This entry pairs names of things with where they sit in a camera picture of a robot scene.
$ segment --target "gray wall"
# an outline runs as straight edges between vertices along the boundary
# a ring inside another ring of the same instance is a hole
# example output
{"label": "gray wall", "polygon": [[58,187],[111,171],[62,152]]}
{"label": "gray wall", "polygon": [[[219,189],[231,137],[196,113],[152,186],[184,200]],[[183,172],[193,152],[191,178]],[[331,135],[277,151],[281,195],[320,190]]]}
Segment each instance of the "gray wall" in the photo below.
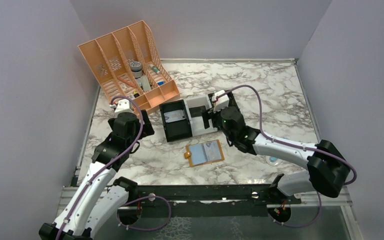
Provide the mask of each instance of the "gray wall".
{"label": "gray wall", "polygon": [[91,38],[140,20],[161,58],[299,58],[331,0],[71,0]]}
{"label": "gray wall", "polygon": [[68,1],[0,2],[0,240],[38,239],[73,176],[97,84]]}
{"label": "gray wall", "polygon": [[384,239],[384,1],[333,0],[298,67],[322,137],[358,171],[364,239]]}

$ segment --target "purple cable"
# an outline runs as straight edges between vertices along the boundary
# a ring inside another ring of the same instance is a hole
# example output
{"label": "purple cable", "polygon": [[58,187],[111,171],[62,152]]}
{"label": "purple cable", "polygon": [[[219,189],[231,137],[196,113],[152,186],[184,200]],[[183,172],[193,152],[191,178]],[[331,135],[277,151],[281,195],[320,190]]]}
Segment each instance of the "purple cable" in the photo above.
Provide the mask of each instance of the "purple cable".
{"label": "purple cable", "polygon": [[276,221],[272,217],[272,215],[269,214],[270,218],[273,219],[275,223],[282,225],[282,226],[285,226],[285,227],[288,227],[288,228],[305,228],[305,227],[310,226],[311,224],[315,223],[317,221],[317,219],[319,219],[320,215],[322,214],[322,199],[320,197],[320,193],[318,191],[316,191],[316,193],[317,193],[317,197],[318,197],[318,211],[317,211],[317,215],[310,222],[308,222],[306,224],[302,224],[302,225],[292,225],[292,224],[287,224],[284,222]]}
{"label": "purple cable", "polygon": [[[356,171],[356,169],[351,164],[349,164],[347,161],[345,161],[344,159],[342,159],[342,158],[340,158],[340,157],[338,157],[336,155],[333,155],[333,154],[331,154],[331,153],[329,153],[327,151],[323,151],[323,150],[320,150],[320,149],[317,149],[317,148],[313,148],[313,147],[304,147],[303,148],[303,146],[301,146],[301,145],[295,145],[295,144],[292,144],[292,143],[289,143],[289,142],[281,141],[281,140],[278,140],[278,139],[273,139],[272,137],[267,135],[263,131],[263,107],[262,107],[261,98],[260,98],[260,95],[259,95],[258,91],[255,88],[253,88],[252,86],[247,85],[247,84],[235,86],[234,88],[232,88],[230,90],[227,90],[225,93],[222,93],[219,96],[216,96],[215,97],[215,102],[217,102],[217,100],[220,97],[222,97],[222,96],[232,92],[233,90],[240,89],[240,88],[250,88],[251,90],[254,91],[255,95],[257,96],[258,105],[259,105],[259,131],[260,131],[260,133],[266,139],[268,139],[270,141],[273,141],[273,142],[276,142],[276,143],[279,143],[279,144],[282,144],[282,145],[285,145],[285,146],[288,146],[288,147],[292,147],[292,148],[296,148],[296,149],[304,149],[304,151],[310,150],[310,151],[318,152],[318,153],[324,154],[326,156],[329,156],[331,158],[334,158],[335,160],[338,160],[339,162],[345,164],[352,171],[352,174],[353,174],[352,179],[350,181],[348,181],[348,182],[345,182],[344,185],[349,185],[349,184],[352,184],[353,182],[356,181],[356,179],[357,179],[357,171]],[[315,216],[315,218],[312,221],[310,221],[309,223],[303,224],[303,225],[288,225],[288,224],[283,224],[283,225],[286,226],[286,227],[291,227],[291,228],[303,228],[303,227],[307,227],[307,226],[313,224],[315,221],[317,221],[317,219],[319,219],[319,217],[320,217],[320,213],[322,212],[322,199],[320,198],[320,194],[318,192],[316,192],[316,193],[317,193],[317,196],[318,196],[319,207],[318,207],[317,215]]]}
{"label": "purple cable", "polygon": [[[115,96],[111,99],[111,104],[114,103],[114,100],[116,99],[127,99],[129,102],[131,102],[133,104],[133,106],[137,109],[137,111],[139,112],[139,118],[140,118],[140,128],[139,128],[139,133],[137,134],[136,138],[133,140],[133,142],[130,144],[130,146],[128,148],[126,148],[126,150],[124,150],[120,155],[116,156],[115,158],[113,158],[111,161],[109,161],[105,166],[103,166],[101,169],[99,169],[91,178],[90,180],[88,181],[89,184],[86,184],[83,189],[80,191],[80,193],[78,194],[76,200],[74,201],[70,211],[68,211],[67,213],[67,216],[64,218],[64,220],[70,220],[70,217],[72,216],[74,210],[76,209],[77,205],[79,204],[80,202],[80,199],[83,197],[83,195],[85,194],[86,192],[86,189],[88,189],[88,187],[92,184],[92,182],[95,180],[95,178],[97,178],[99,176],[99,174],[101,174],[106,168],[110,167],[111,165],[113,165],[117,160],[119,160],[121,157],[123,157],[126,153],[128,153],[132,148],[133,146],[136,144],[136,142],[139,140],[139,138],[141,137],[141,134],[142,134],[142,130],[144,129],[144,116],[142,116],[142,112],[141,112],[141,109],[139,108],[139,106],[136,104],[136,102],[134,102],[133,100],[131,100],[130,98],[126,97],[126,96]],[[66,223],[63,222],[61,224],[61,227],[59,228],[58,230],[58,233],[56,234],[56,237],[55,239],[56,240],[59,240],[60,239],[60,236],[61,236],[61,233],[63,232],[63,229],[64,227],[66,226]]]}
{"label": "purple cable", "polygon": [[140,227],[135,227],[135,226],[130,226],[130,225],[124,225],[122,223],[122,221],[120,220],[120,217],[119,215],[117,214],[117,219],[118,221],[120,222],[120,225],[127,228],[127,229],[134,229],[134,230],[139,230],[139,231],[145,231],[145,232],[151,232],[151,231],[156,231],[156,230],[160,230],[162,228],[164,228],[167,224],[169,224],[170,222],[170,219],[172,218],[172,207],[170,206],[170,203],[169,201],[167,201],[167,199],[165,199],[164,197],[162,196],[144,196],[144,197],[140,197],[136,200],[133,200],[133,201],[129,201],[127,203],[125,203],[122,207],[124,206],[128,206],[130,204],[134,204],[134,203],[137,203],[139,201],[142,201],[142,200],[145,200],[145,199],[150,199],[150,198],[156,198],[156,199],[161,199],[163,200],[167,206],[168,206],[168,217],[167,217],[167,220],[161,225],[161,226],[158,226],[158,227],[154,227],[154,228],[140,228]]}

